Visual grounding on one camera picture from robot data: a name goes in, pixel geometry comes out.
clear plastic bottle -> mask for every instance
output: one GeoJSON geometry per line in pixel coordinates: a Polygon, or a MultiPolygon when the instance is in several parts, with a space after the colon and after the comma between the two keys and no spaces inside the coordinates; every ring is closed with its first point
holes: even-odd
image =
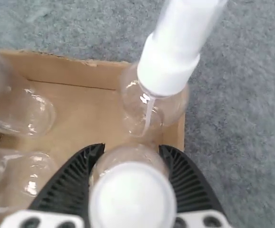
{"type": "Polygon", "coordinates": [[[120,77],[124,125],[152,140],[186,110],[188,79],[227,0],[166,0],[141,58],[120,77]]]}
{"type": "Polygon", "coordinates": [[[173,96],[158,96],[143,87],[137,76],[138,63],[121,75],[124,124],[134,137],[152,140],[164,126],[170,126],[184,113],[189,98],[188,84],[173,96]]]}
{"type": "Polygon", "coordinates": [[[55,120],[52,103],[37,94],[0,56],[0,132],[19,136],[45,134],[55,120]]]}
{"type": "Polygon", "coordinates": [[[89,178],[92,191],[100,178],[113,167],[126,162],[141,162],[148,164],[168,177],[169,170],[160,155],[153,149],[141,144],[125,144],[105,152],[94,165],[89,178]]]}
{"type": "Polygon", "coordinates": [[[140,162],[113,167],[95,185],[88,205],[93,228],[171,228],[177,213],[173,188],[140,162]]]}

